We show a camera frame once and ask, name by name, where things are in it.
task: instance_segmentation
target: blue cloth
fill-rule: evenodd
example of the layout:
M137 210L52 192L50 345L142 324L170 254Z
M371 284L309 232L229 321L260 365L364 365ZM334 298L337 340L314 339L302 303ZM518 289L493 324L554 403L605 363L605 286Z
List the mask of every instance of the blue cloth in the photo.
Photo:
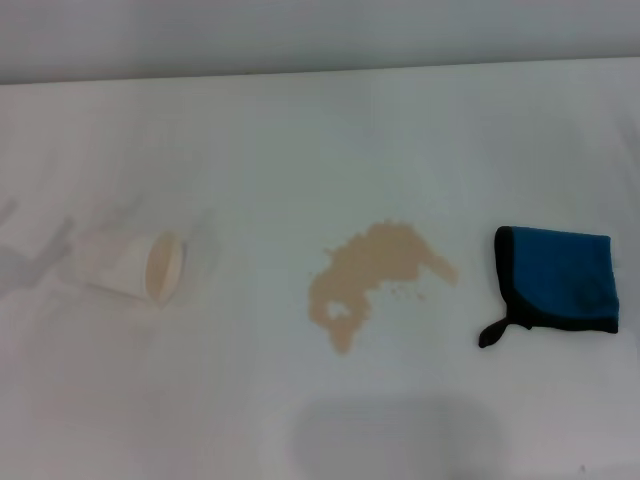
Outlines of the blue cloth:
M572 320L618 317L611 239L512 227L515 290L544 313Z

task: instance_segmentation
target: coffee spill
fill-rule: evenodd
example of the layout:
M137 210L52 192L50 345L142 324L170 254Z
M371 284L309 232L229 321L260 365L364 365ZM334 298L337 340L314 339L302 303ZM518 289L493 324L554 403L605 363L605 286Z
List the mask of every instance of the coffee spill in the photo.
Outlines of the coffee spill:
M369 227L362 235L327 252L331 265L319 273L309 288L309 315L327 329L331 343L340 354L351 348L353 335L371 313L367 291L383 281L411 282L426 266L451 286L458 283L458 272L407 224L383 222ZM344 309L329 312L330 305Z

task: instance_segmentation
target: microfiber cloth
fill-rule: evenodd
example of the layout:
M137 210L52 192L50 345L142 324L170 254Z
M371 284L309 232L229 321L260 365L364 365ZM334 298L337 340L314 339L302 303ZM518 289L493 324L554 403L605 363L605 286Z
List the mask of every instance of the microfiber cloth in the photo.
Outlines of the microfiber cloth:
M482 331L480 348L496 343L512 324L618 332L609 237L500 227L494 247L507 315Z

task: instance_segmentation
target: white tabletop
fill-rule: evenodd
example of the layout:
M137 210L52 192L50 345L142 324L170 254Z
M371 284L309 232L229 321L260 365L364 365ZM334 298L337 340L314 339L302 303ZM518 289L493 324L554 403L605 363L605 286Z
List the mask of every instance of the white tabletop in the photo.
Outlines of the white tabletop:
M0 471L632 478L638 79L620 59L0 87L0 278L71 223L72 246L105 222L189 243L162 311L79 287L68 258L3 280ZM309 285L384 220L460 281L383 285L341 356ZM611 235L620 333L511 327L480 350L500 225Z

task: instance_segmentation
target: liquid stain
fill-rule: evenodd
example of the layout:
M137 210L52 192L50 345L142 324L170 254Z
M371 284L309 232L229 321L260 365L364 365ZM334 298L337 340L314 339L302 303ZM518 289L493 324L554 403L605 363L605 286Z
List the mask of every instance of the liquid stain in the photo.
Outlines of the liquid stain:
M309 288L309 316L328 331L340 354L349 352L353 336L371 315L367 292L382 282L412 282L427 267L449 285L458 283L456 269L404 223L376 223L327 253L331 264ZM343 308L330 311L336 304Z

